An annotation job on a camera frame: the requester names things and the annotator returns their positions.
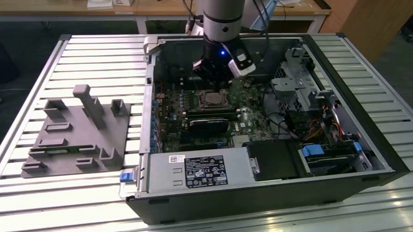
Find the power supply label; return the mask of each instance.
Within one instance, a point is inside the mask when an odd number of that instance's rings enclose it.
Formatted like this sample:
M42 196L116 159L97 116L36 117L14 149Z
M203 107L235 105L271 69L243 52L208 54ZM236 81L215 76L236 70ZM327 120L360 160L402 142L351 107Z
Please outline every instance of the power supply label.
M185 185L189 189L227 185L223 156L185 159Z

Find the blue latch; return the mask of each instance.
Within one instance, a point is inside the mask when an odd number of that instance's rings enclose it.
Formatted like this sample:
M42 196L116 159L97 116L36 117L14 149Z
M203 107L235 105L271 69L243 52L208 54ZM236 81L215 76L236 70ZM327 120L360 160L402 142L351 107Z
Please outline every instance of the blue latch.
M132 182L133 181L133 173L122 173L120 174L120 182Z
M318 144L304 146L300 151L304 157L323 155L322 147Z
M358 142L354 142L354 143L352 143L352 146L354 146L354 148L355 148L356 153L359 153L359 152L362 151L362 148L360 148L359 143L358 143Z

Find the barcode sticker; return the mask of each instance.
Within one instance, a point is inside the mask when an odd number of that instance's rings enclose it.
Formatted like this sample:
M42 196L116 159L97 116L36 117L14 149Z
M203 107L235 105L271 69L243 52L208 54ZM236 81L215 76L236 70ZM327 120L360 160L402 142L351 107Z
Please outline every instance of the barcode sticker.
M169 163L181 163L183 160L185 159L185 156L168 156L168 162Z

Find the white box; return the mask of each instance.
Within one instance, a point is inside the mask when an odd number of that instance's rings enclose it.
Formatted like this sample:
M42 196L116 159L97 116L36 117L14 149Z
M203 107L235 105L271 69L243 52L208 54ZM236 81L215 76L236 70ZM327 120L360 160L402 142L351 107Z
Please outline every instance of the white box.
M112 8L112 0L88 0L88 10L105 10Z
M117 6L130 6L133 0L113 0L113 5Z

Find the floor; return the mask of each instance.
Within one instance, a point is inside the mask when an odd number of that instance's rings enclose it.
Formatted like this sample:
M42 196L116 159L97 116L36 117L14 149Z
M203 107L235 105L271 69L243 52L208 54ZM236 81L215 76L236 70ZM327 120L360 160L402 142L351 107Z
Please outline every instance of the floor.
M149 33L183 33L184 22L148 23ZM14 61L20 77L0 85L0 140L6 134L29 89L61 34L134 34L133 22L53 22L44 30L38 22L0 22L0 42ZM413 43L396 36L374 63L378 71L413 106Z

